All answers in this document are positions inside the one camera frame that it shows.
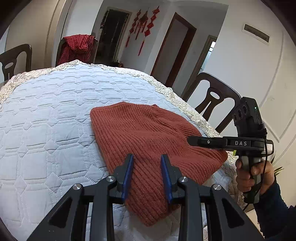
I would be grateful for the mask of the person's right hand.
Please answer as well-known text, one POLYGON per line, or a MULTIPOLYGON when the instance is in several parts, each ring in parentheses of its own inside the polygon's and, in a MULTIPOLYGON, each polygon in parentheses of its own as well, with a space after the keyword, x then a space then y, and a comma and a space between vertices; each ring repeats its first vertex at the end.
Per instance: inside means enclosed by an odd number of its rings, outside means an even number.
POLYGON ((251 168, 251 171, 243 170, 240 159, 238 159, 235 164, 237 173, 237 188, 241 192, 248 192, 251 190, 251 187, 255 185, 255 181, 251 178, 251 176, 255 177, 264 174, 260 188, 260 195, 264 194, 274 183, 274 169, 273 165, 269 161, 261 161, 260 163, 255 164, 251 168))

